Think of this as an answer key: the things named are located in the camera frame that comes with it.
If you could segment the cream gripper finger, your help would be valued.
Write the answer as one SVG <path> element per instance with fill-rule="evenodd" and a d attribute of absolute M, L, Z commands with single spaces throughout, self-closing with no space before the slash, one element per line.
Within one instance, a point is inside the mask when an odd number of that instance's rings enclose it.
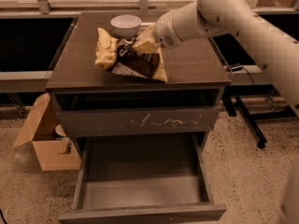
<path fill-rule="evenodd" d="M 137 40 L 132 48 L 137 53 L 155 53 L 161 46 L 153 37 Z"/>
<path fill-rule="evenodd" d="M 149 27 L 147 27 L 137 38 L 137 41 L 141 41 L 143 39 L 146 39 L 152 35 L 154 25 L 151 24 Z"/>

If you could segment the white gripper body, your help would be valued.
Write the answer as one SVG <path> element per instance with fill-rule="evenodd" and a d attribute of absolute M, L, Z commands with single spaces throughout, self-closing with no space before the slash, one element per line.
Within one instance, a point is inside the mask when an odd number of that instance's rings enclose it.
<path fill-rule="evenodd" d="M 155 22 L 152 30 L 152 36 L 165 49 L 173 49 L 182 44 L 175 31 L 173 15 L 173 10 L 163 14 Z"/>

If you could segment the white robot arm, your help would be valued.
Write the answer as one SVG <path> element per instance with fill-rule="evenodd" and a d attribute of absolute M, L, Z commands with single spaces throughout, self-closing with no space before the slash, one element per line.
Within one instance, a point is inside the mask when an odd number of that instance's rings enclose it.
<path fill-rule="evenodd" d="M 298 42 L 258 16 L 246 0 L 196 0 L 164 14 L 152 32 L 153 40 L 165 47 L 230 33 L 287 104 L 299 106 Z M 271 121 L 262 128 L 269 145 L 258 149 L 242 118 L 220 114 L 204 158 L 214 198 L 227 211 L 209 224 L 297 224 L 298 121 Z"/>

